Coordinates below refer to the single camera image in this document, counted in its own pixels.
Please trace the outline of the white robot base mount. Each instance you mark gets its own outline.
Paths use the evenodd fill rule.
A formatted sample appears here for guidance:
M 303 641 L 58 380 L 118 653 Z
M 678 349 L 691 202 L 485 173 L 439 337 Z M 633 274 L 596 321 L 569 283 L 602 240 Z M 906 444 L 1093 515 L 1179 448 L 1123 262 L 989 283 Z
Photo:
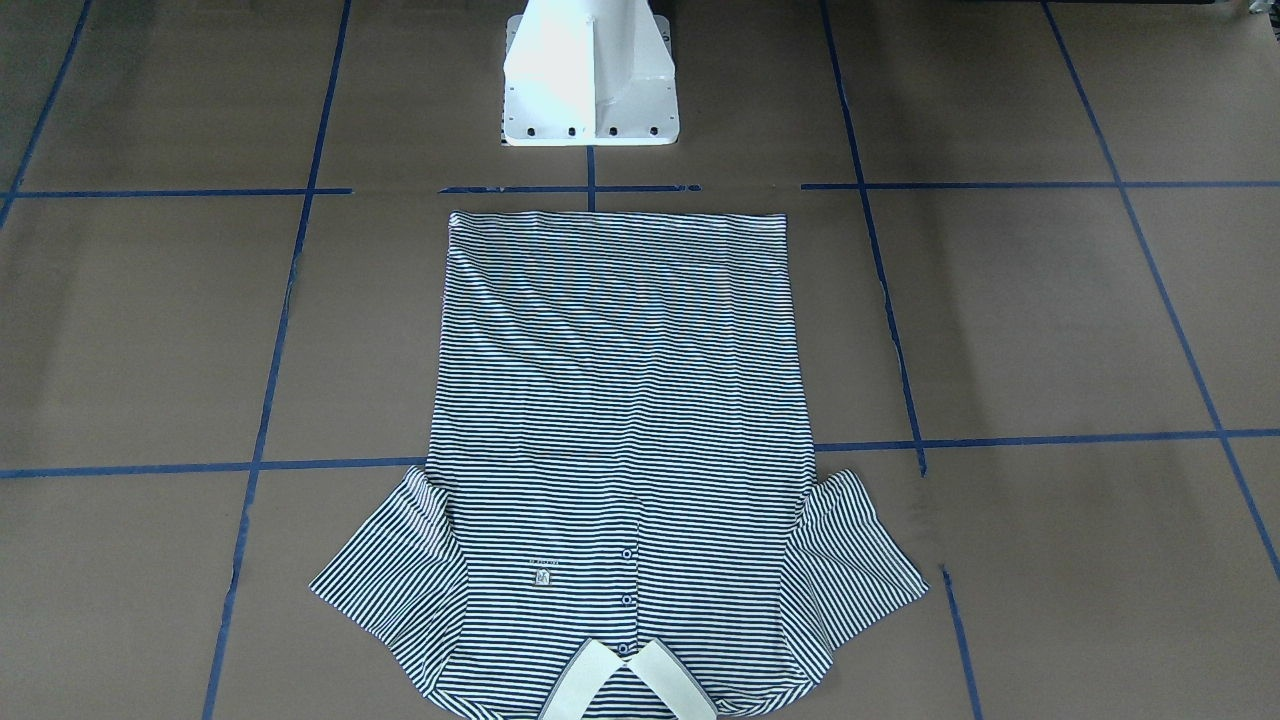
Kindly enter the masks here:
M 671 26 L 648 1 L 529 1 L 506 22 L 503 74 L 508 146 L 678 141 Z

